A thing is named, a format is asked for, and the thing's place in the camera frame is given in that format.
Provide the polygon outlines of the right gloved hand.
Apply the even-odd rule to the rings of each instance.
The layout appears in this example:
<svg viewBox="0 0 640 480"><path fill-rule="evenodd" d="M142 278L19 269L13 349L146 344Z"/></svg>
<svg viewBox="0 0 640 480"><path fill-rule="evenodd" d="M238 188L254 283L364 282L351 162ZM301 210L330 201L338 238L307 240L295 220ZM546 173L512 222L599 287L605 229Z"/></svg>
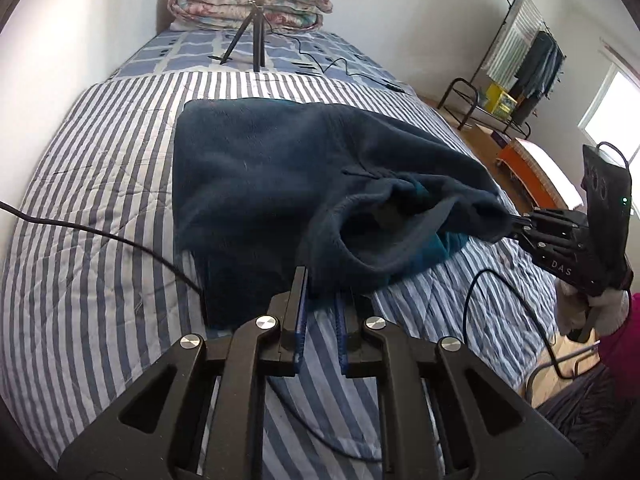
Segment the right gloved hand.
<svg viewBox="0 0 640 480"><path fill-rule="evenodd" d="M574 286L555 281L555 322L559 333L568 336L574 330L598 336L613 335L621 328L630 311L629 292L607 288L600 296L585 296Z"/></svg>

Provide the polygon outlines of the pink sleeve right forearm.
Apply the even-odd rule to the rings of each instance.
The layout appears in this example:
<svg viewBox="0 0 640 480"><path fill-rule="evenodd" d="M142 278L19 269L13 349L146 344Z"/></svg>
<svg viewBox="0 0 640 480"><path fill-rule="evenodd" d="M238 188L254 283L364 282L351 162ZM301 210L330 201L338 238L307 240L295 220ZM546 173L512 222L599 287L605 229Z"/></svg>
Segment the pink sleeve right forearm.
<svg viewBox="0 0 640 480"><path fill-rule="evenodd" d="M611 372L620 396L639 396L639 295L622 293L597 322L600 360Z"/></svg>

